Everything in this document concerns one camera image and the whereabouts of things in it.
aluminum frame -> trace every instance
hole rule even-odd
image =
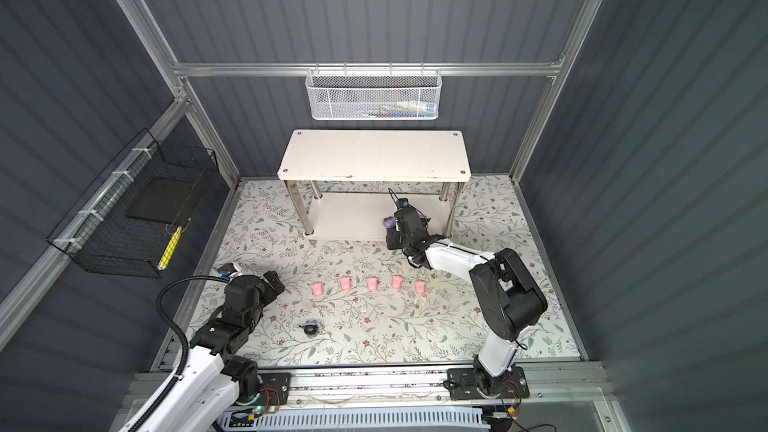
[[[149,6],[144,0],[116,0],[118,5],[128,18],[128,22],[134,28],[144,48],[147,50],[152,62],[158,68],[170,91],[176,96],[183,92],[192,101],[195,110],[187,114],[187,119],[195,129],[197,136],[207,149],[216,152],[216,160],[219,163],[219,170],[222,177],[229,184],[230,188],[235,187],[240,180],[240,173],[232,159],[232,156],[226,150],[224,142],[219,137],[213,123],[206,114],[205,108],[197,98],[197,94],[192,86],[173,72],[172,64],[177,62],[176,55],[170,48],[165,39],[162,30],[154,16],[149,10]]]
[[[608,417],[616,430],[629,430],[616,403],[616,394],[600,362],[529,362],[522,364],[531,397],[530,403],[595,402],[601,417]],[[500,404],[500,399],[451,401],[442,386],[446,371],[461,367],[438,365],[379,365],[313,368],[260,368],[291,374],[287,408],[392,407],[419,405],[481,406]],[[148,398],[168,372],[136,374],[123,402],[128,412],[134,400]]]
[[[548,76],[560,73],[560,62],[445,62],[445,63],[267,63],[176,62],[171,69],[179,77],[306,77],[310,70],[328,76]]]
[[[598,14],[602,3],[603,0],[584,0],[579,9],[576,21],[571,28],[568,41],[563,49],[560,73],[552,79],[544,91],[538,108],[528,126],[528,130],[525,132],[520,150],[512,163],[509,174],[514,182],[520,181],[525,168],[528,166],[528,162],[531,160],[533,150],[542,136],[544,127],[547,125],[552,110],[560,97],[560,93],[563,91],[565,82],[571,75],[574,63],[581,52],[581,47],[587,39],[587,34],[589,34],[594,18]]]
[[[116,172],[125,170],[143,153],[139,149],[148,147],[154,139],[165,139],[189,108],[190,103],[187,101],[186,96],[182,95],[174,100],[163,112],[163,115],[152,125],[149,133],[144,134],[139,139],[134,148],[128,152],[114,170]],[[101,184],[101,187],[85,203],[83,210],[93,208],[94,204],[102,199],[117,180],[118,174],[110,174],[104,183]],[[83,220],[85,220],[84,214],[74,216],[57,239],[71,237],[80,228]],[[3,299],[2,303],[0,303],[0,350],[3,350],[16,331],[19,330],[27,317],[32,313],[32,310],[42,300],[45,293],[48,292],[70,262],[69,256],[53,245],[48,246],[40,258],[22,277],[22,280]]]

metal table leg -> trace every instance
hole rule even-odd
[[[451,183],[450,182],[443,182],[442,183],[442,189],[440,189],[440,202],[447,202],[448,201],[448,192],[451,191]]]
[[[310,180],[310,185],[312,185],[312,194],[315,198],[322,198],[322,192],[320,191],[320,187],[317,186],[317,182]]]
[[[293,202],[293,206],[296,208],[296,213],[299,214],[301,225],[304,227],[304,235],[309,237],[315,233],[315,229],[312,227],[312,224],[310,224],[310,216],[306,214],[306,207],[304,206],[304,201],[301,199],[301,194],[299,194],[299,188],[296,186],[296,181],[286,180],[285,183],[286,188],[288,189],[288,196]]]
[[[443,234],[446,237],[450,237],[453,234],[453,216],[456,214],[456,204],[458,204],[458,197],[462,194],[464,189],[464,182],[456,182],[456,196],[453,198],[451,204],[451,213],[448,215],[448,223],[446,224],[446,233]]]

small white table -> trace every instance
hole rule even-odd
[[[277,172],[285,181],[304,235],[313,242],[383,242],[386,229],[382,220],[395,211],[388,193],[321,192],[319,180],[442,182],[439,195],[398,197],[408,197],[429,217],[433,232],[450,237],[456,201],[470,175],[464,136],[458,130],[294,130]],[[312,185],[309,214],[297,181]],[[448,203],[453,182],[456,194]]]

floral floor mat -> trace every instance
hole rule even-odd
[[[431,182],[319,182],[328,192],[439,193]],[[309,206],[309,183],[300,183]],[[519,358],[579,356],[562,307],[544,271],[541,256],[506,176],[476,176],[464,187],[456,210],[452,240],[495,252],[505,247],[520,254],[549,302],[534,326]],[[482,347],[488,327],[472,285],[439,271],[415,269],[400,251],[383,243],[318,241],[304,238],[299,218],[281,181],[251,181],[245,185],[216,257],[215,266],[244,262],[255,270],[275,270],[286,286],[239,355],[264,366],[309,364],[417,363],[471,360]],[[339,279],[352,279],[349,291]],[[403,277],[393,289],[393,275]],[[379,279],[369,292],[366,280]],[[426,281],[424,297],[414,282]],[[310,286],[321,282],[324,294],[314,297]],[[206,285],[187,333],[206,322],[224,301],[224,287]],[[321,323],[310,338],[302,329],[307,320]]]

robotic arm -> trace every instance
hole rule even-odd
[[[427,220],[407,198],[395,197],[397,211],[387,229],[387,247],[401,249],[408,263],[455,274],[475,287],[491,331],[473,367],[475,386],[495,398],[510,374],[511,362],[528,328],[547,310],[547,301],[516,252],[505,248],[490,253],[456,245],[442,235],[429,235]],[[203,432],[232,405],[252,404],[262,390],[256,363],[236,355],[262,317],[266,305],[285,290],[277,274],[264,278],[243,274],[238,264],[219,270],[223,278],[193,279],[227,282],[224,304],[218,307],[191,342],[188,355],[177,357],[176,371],[154,392],[120,432]],[[173,322],[162,312],[164,319]],[[183,331],[173,324],[182,341]],[[178,367],[185,360],[182,370]]]
[[[183,360],[178,354],[176,371],[120,432],[203,432],[232,403],[252,403],[262,390],[256,362],[235,354],[255,329],[264,307],[285,286],[274,272],[259,278],[244,274],[238,264],[227,264],[219,273],[224,278],[208,279],[228,281],[224,304],[192,337],[183,371],[178,371]]]
[[[483,317],[491,331],[475,358],[474,379],[486,397],[497,397],[512,359],[528,327],[547,310],[547,300],[520,256],[510,248],[492,254],[456,245],[442,235],[429,235],[427,220],[407,198],[394,197],[394,223],[386,223],[387,247],[400,248],[415,267],[457,275],[475,287]]]

